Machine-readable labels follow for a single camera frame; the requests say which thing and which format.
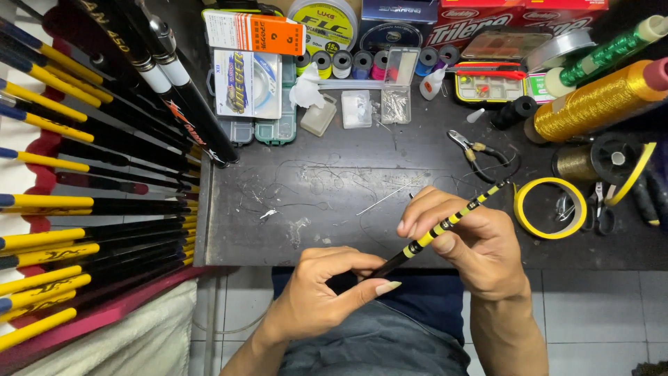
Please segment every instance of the glue bottle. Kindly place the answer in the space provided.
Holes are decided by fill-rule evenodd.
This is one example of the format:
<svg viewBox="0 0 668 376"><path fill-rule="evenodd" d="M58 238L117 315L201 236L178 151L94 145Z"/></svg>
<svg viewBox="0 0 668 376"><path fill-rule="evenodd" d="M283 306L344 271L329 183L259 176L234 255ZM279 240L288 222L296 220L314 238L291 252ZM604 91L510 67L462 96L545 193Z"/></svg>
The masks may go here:
<svg viewBox="0 0 668 376"><path fill-rule="evenodd" d="M432 100L438 93L438 90L441 90L441 85L443 84L443 78L446 76L445 68L437 69L420 82L420 94L426 100Z"/></svg>

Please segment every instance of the small plastic container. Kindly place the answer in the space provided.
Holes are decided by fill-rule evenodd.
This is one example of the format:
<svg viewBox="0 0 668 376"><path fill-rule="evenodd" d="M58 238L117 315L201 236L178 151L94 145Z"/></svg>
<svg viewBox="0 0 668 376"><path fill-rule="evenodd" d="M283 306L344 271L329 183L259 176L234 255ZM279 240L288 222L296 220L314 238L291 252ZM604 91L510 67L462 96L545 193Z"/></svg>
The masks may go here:
<svg viewBox="0 0 668 376"><path fill-rule="evenodd" d="M371 120L371 98L369 90L354 90L341 93L343 128L369 128Z"/></svg>
<svg viewBox="0 0 668 376"><path fill-rule="evenodd" d="M392 47L387 53L385 88L381 91L381 122L408 124L411 122L411 81L420 49Z"/></svg>
<svg viewBox="0 0 668 376"><path fill-rule="evenodd" d="M283 93L281 94L281 101L283 101L283 104L281 105L282 113L283 114L294 114L295 109L292 107L292 103L290 103L290 90L292 88L283 88Z"/></svg>
<svg viewBox="0 0 668 376"><path fill-rule="evenodd" d="M309 132L315 134L318 137L322 137L329 126L329 123L334 118L336 113L336 102L337 100L332 98L327 94L323 94L325 97L325 105L322 108L318 108L314 104L306 110L304 117L301 118L299 126L308 130Z"/></svg>
<svg viewBox="0 0 668 376"><path fill-rule="evenodd" d="M284 88L291 88L297 82L297 66L295 65L295 57L291 55L283 55L283 75L281 77Z"/></svg>
<svg viewBox="0 0 668 376"><path fill-rule="evenodd" d="M253 122L237 120L236 118L217 116L218 125L225 135L238 146L245 145L253 140Z"/></svg>
<svg viewBox="0 0 668 376"><path fill-rule="evenodd" d="M284 114L278 120L256 120L255 138L267 145L283 145L297 135L297 114Z"/></svg>

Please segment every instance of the gold metallic thread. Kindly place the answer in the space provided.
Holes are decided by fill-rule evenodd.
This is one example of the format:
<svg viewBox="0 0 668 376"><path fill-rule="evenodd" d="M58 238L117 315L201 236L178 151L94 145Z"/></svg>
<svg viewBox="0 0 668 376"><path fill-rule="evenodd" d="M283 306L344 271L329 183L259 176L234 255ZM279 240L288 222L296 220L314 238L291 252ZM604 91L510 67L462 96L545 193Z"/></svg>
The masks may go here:
<svg viewBox="0 0 668 376"><path fill-rule="evenodd" d="M572 149L563 149L558 152L556 170L566 181L597 181L599 174L591 164L591 145Z"/></svg>
<svg viewBox="0 0 668 376"><path fill-rule="evenodd" d="M566 94L563 101L544 104L534 115L536 132L548 141L564 141L613 124L652 102L663 100L668 90L656 91L643 78L643 70L651 62L635 62ZM564 106L553 108L555 102L563 102Z"/></svg>

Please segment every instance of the workbench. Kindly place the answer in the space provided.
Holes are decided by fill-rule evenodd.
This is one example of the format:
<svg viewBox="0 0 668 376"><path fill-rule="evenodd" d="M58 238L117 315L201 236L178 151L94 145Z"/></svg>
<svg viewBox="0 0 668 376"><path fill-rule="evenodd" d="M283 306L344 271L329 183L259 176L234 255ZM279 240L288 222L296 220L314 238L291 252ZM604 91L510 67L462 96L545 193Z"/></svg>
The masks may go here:
<svg viewBox="0 0 668 376"><path fill-rule="evenodd" d="M433 185L470 199L489 188L472 173L463 150L448 138L450 129L502 151L509 159L519 152L522 167L512 179L518 186L552 176L550 161L558 145L530 142L521 124L496 130L489 121L492 111L469 124L466 115L475 108L456 103L451 83L446 82L448 97L439 94L428 102L420 95L419 82L416 76L410 124L345 130L339 101L321 138L298 126L293 142L270 147L255 140L239 148L240 161L225 169L203 161L194 264L293 266L305 248L327 246L351 246L392 257L408 244L395 229L409 193ZM340 97L340 90L327 93ZM379 102L379 97L379 90L371 91L372 100ZM297 124L304 112L298 108ZM498 165L478 154L483 168ZM496 167L486 172L501 179L511 170ZM426 174L356 215L422 173ZM582 189L585 197L591 194L587 185ZM559 195L559 188L544 185L529 193L525 212L538 229L552 232L565 227L555 221ZM578 231L561 240L538 239L520 227L513 214L512 186L485 205L513 218L527 269L668 270L665 238L641 221L630 196L613 207L617 215L613 234ZM264 216L270 210L277 213ZM404 266L451 267L431 250Z"/></svg>

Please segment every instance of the green thread spool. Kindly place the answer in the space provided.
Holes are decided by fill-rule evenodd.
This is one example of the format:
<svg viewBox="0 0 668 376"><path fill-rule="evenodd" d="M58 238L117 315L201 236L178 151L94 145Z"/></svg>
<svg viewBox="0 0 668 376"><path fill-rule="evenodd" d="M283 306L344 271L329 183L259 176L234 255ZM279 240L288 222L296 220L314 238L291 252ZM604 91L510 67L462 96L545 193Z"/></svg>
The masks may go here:
<svg viewBox="0 0 668 376"><path fill-rule="evenodd" d="M632 30L600 45L575 64L551 69L545 75L545 88L552 96L564 96L575 90L578 84L612 68L667 34L668 17L653 15L642 20Z"/></svg>

